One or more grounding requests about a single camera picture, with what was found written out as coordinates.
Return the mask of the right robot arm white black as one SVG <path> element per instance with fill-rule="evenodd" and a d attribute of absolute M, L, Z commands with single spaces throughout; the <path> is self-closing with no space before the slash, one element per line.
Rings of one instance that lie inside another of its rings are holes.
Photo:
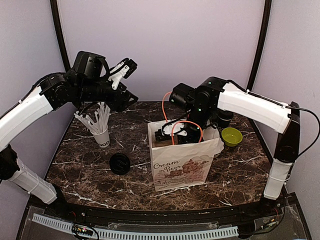
<path fill-rule="evenodd" d="M 187 125 L 184 143 L 200 138 L 209 119 L 217 111 L 232 112 L 255 122 L 277 135 L 272 164 L 262 194 L 263 200 L 255 205 L 255 213 L 266 217 L 275 208 L 274 201 L 289 180 L 294 164 L 309 147 L 301 149 L 301 108 L 296 102 L 285 103 L 244 89 L 231 79 L 211 76 L 197 87 L 178 84 L 169 98 L 171 103 L 186 111 Z"/>

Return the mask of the black paper coffee cup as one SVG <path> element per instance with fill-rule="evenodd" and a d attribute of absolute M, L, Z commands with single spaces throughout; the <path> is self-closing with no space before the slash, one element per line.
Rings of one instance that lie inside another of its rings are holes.
<path fill-rule="evenodd" d="M 223 129 L 228 128 L 234 113 L 231 111 L 221 110 L 217 111 L 217 128 L 221 132 Z"/>

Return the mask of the stack of black cup lids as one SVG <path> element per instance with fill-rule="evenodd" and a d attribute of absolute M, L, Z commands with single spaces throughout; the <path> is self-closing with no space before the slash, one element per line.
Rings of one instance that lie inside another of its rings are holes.
<path fill-rule="evenodd" d="M 109 166 L 114 174 L 122 176 L 130 171 L 131 162 L 127 155 L 115 153 L 109 159 Z"/>

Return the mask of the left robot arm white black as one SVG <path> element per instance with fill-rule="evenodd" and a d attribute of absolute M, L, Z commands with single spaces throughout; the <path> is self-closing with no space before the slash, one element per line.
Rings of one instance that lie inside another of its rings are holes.
<path fill-rule="evenodd" d="M 80 51 L 67 72 L 51 73 L 39 79 L 18 103 L 0 117 L 0 179 L 10 181 L 43 203 L 60 218 L 67 218 L 70 206 L 60 188 L 30 170 L 12 149 L 11 142 L 40 118 L 67 103 L 104 102 L 112 111 L 122 112 L 138 97 L 121 83 L 138 65 L 125 58 L 109 67 L 102 55 Z"/>

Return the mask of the white paper gift bag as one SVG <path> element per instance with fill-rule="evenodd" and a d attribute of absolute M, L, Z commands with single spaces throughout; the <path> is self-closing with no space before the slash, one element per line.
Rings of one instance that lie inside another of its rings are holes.
<path fill-rule="evenodd" d="M 164 121 L 167 119 L 164 103 L 161 103 Z M 185 119 L 179 120 L 178 123 L 186 123 Z M 178 144 L 179 135 L 171 136 L 172 145 L 152 148 L 152 142 L 155 140 L 156 130 L 154 121 L 147 124 L 149 152 L 151 162 L 151 172 L 155 191 L 173 190 L 188 186 L 202 184 L 206 181 L 214 157 L 205 153 L 204 130 L 201 130 L 202 142 Z"/>

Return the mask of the brown cardboard cup carrier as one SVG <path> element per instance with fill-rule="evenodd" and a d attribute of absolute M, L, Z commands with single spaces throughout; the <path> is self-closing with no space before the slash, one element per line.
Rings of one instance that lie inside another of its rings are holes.
<path fill-rule="evenodd" d="M 151 144 L 152 148 L 160 148 L 160 147 L 166 147 L 166 146 L 171 146 L 172 145 L 172 140 L 164 140 L 164 141 L 154 141 Z"/>

